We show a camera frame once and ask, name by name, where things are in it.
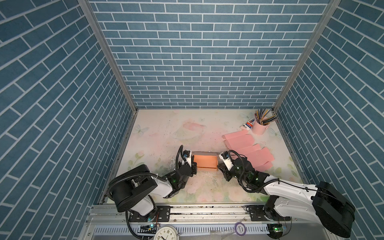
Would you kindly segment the pink paper box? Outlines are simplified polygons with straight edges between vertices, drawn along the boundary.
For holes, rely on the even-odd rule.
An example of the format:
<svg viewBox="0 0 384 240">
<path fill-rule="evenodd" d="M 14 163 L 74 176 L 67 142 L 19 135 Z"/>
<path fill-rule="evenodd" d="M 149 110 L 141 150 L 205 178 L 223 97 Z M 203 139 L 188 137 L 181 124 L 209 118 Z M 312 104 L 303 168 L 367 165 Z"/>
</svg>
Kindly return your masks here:
<svg viewBox="0 0 384 240">
<path fill-rule="evenodd" d="M 223 138 L 226 147 L 246 156 L 256 171 L 265 172 L 273 167 L 275 158 L 270 150 L 255 144 L 255 139 L 247 130 L 225 134 Z"/>
</svg>

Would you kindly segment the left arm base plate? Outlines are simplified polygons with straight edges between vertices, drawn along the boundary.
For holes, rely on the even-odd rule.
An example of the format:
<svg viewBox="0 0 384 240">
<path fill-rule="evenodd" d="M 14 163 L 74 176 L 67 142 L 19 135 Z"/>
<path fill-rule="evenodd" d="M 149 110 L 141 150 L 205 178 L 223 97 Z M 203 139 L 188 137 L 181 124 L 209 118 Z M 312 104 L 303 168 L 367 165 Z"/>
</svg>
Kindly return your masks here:
<svg viewBox="0 0 384 240">
<path fill-rule="evenodd" d="M 169 222 L 171 206 L 157 206 L 149 214 L 141 216 L 138 212 L 132 211 L 129 214 L 129 222 L 137 223 L 162 223 Z"/>
</svg>

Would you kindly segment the orange paper box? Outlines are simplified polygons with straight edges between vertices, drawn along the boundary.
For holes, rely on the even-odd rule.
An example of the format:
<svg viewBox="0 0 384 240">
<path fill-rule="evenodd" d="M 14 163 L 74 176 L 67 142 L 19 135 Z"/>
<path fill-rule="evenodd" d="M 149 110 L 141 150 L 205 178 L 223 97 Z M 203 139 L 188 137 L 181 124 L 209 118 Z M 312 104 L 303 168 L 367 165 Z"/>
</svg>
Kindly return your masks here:
<svg viewBox="0 0 384 240">
<path fill-rule="evenodd" d="M 197 164 L 198 171 L 216 172 L 219 164 L 218 153 L 193 152 L 194 162 Z"/>
</svg>

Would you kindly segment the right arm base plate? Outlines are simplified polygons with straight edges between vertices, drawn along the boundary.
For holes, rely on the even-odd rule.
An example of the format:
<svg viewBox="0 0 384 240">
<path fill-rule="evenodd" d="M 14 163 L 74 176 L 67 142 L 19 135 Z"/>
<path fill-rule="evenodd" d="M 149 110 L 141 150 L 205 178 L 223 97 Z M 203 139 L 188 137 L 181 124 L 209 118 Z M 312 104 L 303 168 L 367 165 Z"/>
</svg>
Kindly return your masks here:
<svg viewBox="0 0 384 240">
<path fill-rule="evenodd" d="M 246 211 L 250 214 L 252 222 L 256 221 L 290 221 L 291 217 L 283 217 L 272 207 L 262 205 L 246 206 Z"/>
</svg>

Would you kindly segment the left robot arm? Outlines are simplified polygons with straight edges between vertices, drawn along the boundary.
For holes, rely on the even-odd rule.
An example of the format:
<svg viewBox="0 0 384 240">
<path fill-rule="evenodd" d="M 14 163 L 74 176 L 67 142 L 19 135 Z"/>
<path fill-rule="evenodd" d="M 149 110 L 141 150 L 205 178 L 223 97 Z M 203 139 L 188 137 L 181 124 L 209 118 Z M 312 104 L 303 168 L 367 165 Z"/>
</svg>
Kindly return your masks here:
<svg viewBox="0 0 384 240">
<path fill-rule="evenodd" d="M 142 164 L 111 180 L 107 196 L 114 201 L 119 213 L 137 214 L 141 221 L 149 222 L 159 214 L 152 195 L 170 199 L 196 174 L 197 163 L 193 153 L 180 146 L 173 171 L 160 177 Z"/>
</svg>

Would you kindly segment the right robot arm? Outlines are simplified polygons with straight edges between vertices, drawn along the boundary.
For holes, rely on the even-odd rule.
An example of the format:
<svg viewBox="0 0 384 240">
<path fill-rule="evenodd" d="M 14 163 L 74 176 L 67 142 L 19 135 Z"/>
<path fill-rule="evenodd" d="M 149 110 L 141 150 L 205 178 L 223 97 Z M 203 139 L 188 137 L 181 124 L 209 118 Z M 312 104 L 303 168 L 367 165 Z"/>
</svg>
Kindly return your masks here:
<svg viewBox="0 0 384 240">
<path fill-rule="evenodd" d="M 245 156 L 233 159 L 233 155 L 233 151 L 220 154 L 218 169 L 226 181 L 236 179 L 245 192 L 269 196 L 263 207 L 267 219 L 295 217 L 321 224 L 339 237 L 350 238 L 356 208 L 334 186 L 326 182 L 306 185 L 283 181 L 256 171 Z"/>
</svg>

